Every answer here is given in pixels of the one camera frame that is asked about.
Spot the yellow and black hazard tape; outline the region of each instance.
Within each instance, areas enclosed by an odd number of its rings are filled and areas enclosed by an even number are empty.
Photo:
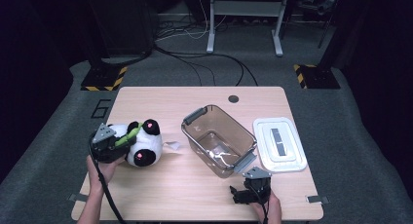
[[[302,64],[295,64],[294,65],[294,70],[295,70],[295,74],[297,75],[297,79],[298,79],[298,83],[300,83],[300,86],[302,89],[307,89],[307,84],[306,84],[306,80],[304,79],[304,75],[301,71],[301,67],[316,67],[314,65],[302,65]]]
[[[82,86],[81,90],[82,91],[116,91],[118,90],[119,86],[122,83],[122,80],[124,79],[125,73],[127,72],[128,68],[125,66],[119,71],[118,78],[116,78],[114,84],[112,86],[105,86],[105,87],[99,87],[99,86]]]

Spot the white lid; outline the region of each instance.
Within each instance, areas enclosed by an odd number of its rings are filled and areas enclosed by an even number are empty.
[[[256,119],[253,127],[259,156],[267,170],[289,172],[299,171],[307,166],[297,129],[289,119]]]

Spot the black ear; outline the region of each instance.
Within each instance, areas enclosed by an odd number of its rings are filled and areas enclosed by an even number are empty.
[[[158,135],[161,133],[161,130],[159,129],[158,122],[156,122],[153,119],[148,119],[143,123],[143,129],[146,131],[148,134],[152,135]]]
[[[152,165],[156,160],[156,154],[149,149],[141,149],[134,153],[133,162],[138,167],[147,167]]]
[[[131,122],[131,123],[128,125],[128,131],[127,131],[127,133],[131,132],[133,129],[136,129],[136,128],[138,128],[138,127],[139,127],[139,123],[138,123],[137,121]]]

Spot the panda plush toy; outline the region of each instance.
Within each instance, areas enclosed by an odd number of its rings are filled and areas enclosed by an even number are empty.
[[[158,123],[149,119],[143,123],[132,122],[126,125],[109,126],[116,132],[116,137],[135,135],[136,141],[126,157],[126,161],[134,167],[147,167],[156,164],[162,155],[162,137]]]

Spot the black cable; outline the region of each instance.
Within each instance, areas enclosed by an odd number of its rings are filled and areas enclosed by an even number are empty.
[[[228,22],[219,23],[219,25],[215,27],[215,32],[224,32],[224,31],[228,30],[228,28],[229,28]]]
[[[159,33],[157,33],[157,38],[155,40],[167,38],[173,35],[176,31],[186,31],[189,33],[189,31],[198,27],[198,24],[196,22],[191,22],[187,25],[182,25],[182,26],[177,26],[177,27],[173,27],[173,21],[169,21],[169,22],[171,22],[171,26],[166,27],[164,31],[160,31]]]
[[[139,57],[131,59],[131,60],[118,62],[118,63],[107,63],[107,62],[105,62],[105,63],[109,64],[109,65],[113,65],[113,66],[129,66],[129,65],[132,65],[134,63],[137,63],[139,61],[142,61],[142,60],[146,59],[147,57],[149,57],[149,55],[150,55],[150,53],[143,53]]]
[[[109,188],[107,187],[107,184],[106,184],[106,180],[104,179],[104,175],[100,171],[98,161],[94,158],[94,154],[92,153],[91,147],[92,147],[93,138],[94,138],[94,133],[92,133],[91,137],[89,138],[89,154],[91,155],[92,162],[94,162],[94,167],[96,168],[100,183],[102,184],[103,192],[106,196],[107,202],[109,203],[110,207],[112,208],[119,222],[122,224],[126,224],[125,220],[122,218],[121,213],[119,212],[118,208],[116,208],[116,205],[113,202],[112,196],[110,195],[110,192],[109,192]]]
[[[204,65],[200,65],[200,64],[195,63],[195,62],[190,62],[190,61],[186,61],[186,62],[187,62],[187,63],[189,63],[189,64],[193,64],[193,65],[200,66],[200,67],[202,67],[202,68],[204,68],[204,69],[208,70],[208,71],[210,72],[210,74],[212,75],[212,82],[213,82],[213,85],[214,85],[214,86],[216,86],[216,83],[215,83],[215,75],[213,74],[213,71],[212,71],[209,67],[204,66]]]
[[[264,206],[264,204],[261,200],[261,197],[258,195],[257,191],[255,191],[255,189],[253,189],[251,186],[248,186],[247,189],[252,190],[252,192],[254,192],[255,196],[258,198],[258,203],[261,204],[262,209],[264,211],[264,220],[263,220],[262,224],[267,224],[268,223],[268,212],[270,210],[270,199],[268,199],[267,208],[265,208],[265,206]]]
[[[170,52],[170,51],[167,51],[165,49],[162,49],[162,48],[158,47],[156,44],[154,45],[154,49],[161,52],[161,53],[163,53],[163,54],[174,55],[174,56],[178,56],[178,57],[181,57],[181,58],[198,58],[198,57],[204,57],[204,56],[220,56],[220,57],[229,58],[229,59],[233,60],[234,62],[236,62],[242,70],[242,75],[241,75],[238,83],[236,84],[236,86],[238,86],[240,84],[241,80],[243,79],[244,69],[249,73],[249,75],[253,79],[253,81],[255,83],[255,86],[258,86],[258,82],[256,81],[254,75],[249,70],[249,68],[245,64],[243,64],[241,61],[239,61],[238,59],[236,59],[232,56],[227,56],[227,55],[222,55],[222,54],[199,54],[199,53]]]
[[[167,55],[167,56],[172,56],[172,57],[174,57],[174,58],[176,58],[176,59],[178,59],[178,60],[186,63],[187,65],[189,65],[189,66],[195,71],[195,73],[197,74],[198,80],[200,81],[200,85],[201,85],[201,86],[203,85],[203,83],[202,83],[202,81],[201,81],[201,76],[200,76],[200,74],[198,73],[197,69],[191,64],[192,62],[187,62],[187,61],[185,61],[184,59],[182,59],[182,58],[179,57],[179,56],[174,56],[173,54],[169,54],[169,53],[164,52],[164,51],[162,51],[162,50],[158,50],[158,47],[155,47],[154,49],[157,50],[157,51],[159,51],[159,52],[162,53],[162,54],[165,54],[165,55]]]

